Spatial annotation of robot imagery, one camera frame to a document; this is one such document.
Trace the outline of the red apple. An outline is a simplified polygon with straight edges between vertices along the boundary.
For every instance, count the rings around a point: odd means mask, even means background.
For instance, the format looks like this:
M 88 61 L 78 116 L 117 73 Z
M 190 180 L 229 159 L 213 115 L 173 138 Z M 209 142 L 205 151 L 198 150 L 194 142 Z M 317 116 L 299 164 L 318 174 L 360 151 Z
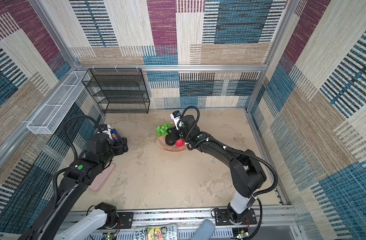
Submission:
M 183 139 L 179 139 L 175 141 L 175 146 L 181 148 L 185 145 L 185 141 Z

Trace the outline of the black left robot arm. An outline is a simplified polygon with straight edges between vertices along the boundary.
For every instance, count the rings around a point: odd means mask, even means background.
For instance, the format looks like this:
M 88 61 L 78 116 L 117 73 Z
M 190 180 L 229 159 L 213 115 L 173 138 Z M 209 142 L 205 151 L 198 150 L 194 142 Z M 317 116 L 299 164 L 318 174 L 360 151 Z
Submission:
M 101 203 L 91 214 L 78 221 L 65 233 L 58 232 L 74 204 L 95 178 L 108 168 L 113 157 L 129 150 L 127 143 L 126 138 L 114 141 L 106 133 L 97 133 L 90 137 L 86 150 L 82 151 L 67 168 L 58 171 L 59 174 L 63 173 L 64 177 L 60 183 L 55 183 L 53 198 L 20 239 L 82 240 L 99 228 L 115 227 L 119 220 L 116 207 Z

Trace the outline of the dark avocado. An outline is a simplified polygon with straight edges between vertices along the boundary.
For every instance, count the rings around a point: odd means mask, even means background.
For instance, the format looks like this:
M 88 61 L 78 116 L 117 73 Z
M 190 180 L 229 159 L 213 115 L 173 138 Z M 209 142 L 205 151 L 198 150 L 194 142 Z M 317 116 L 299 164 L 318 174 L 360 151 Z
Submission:
M 173 134 L 167 134 L 165 136 L 165 143 L 168 145 L 168 146 L 174 146 L 176 144 L 176 138 L 174 137 Z

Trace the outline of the green grape bunch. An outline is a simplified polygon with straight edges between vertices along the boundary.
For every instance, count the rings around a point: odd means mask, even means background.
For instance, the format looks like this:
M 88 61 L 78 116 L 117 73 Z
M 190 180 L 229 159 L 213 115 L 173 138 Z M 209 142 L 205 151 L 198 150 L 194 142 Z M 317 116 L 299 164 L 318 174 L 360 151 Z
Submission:
M 171 129 L 173 125 L 171 123 L 166 123 L 156 127 L 156 135 L 158 138 L 166 136 L 170 133 L 169 129 Z

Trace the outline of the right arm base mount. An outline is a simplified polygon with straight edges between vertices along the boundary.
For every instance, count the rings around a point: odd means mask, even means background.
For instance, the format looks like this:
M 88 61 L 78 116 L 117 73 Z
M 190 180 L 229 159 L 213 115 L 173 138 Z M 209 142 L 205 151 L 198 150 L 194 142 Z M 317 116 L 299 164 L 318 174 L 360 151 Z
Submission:
M 216 226 L 256 225 L 258 223 L 253 209 L 246 209 L 238 214 L 230 205 L 226 209 L 213 208 L 211 216 L 215 219 Z

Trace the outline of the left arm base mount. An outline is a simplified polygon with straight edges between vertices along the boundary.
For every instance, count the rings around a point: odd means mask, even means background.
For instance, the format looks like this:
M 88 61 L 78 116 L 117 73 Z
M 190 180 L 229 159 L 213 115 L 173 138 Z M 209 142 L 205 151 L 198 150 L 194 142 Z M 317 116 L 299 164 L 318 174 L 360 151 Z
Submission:
M 100 203 L 90 206 L 86 212 L 89 216 L 94 210 L 102 210 L 106 214 L 106 221 L 98 230 L 113 230 L 113 232 L 103 232 L 100 240 L 116 240 L 122 229 L 130 229 L 133 222 L 133 212 L 117 212 L 117 207 L 108 203 Z

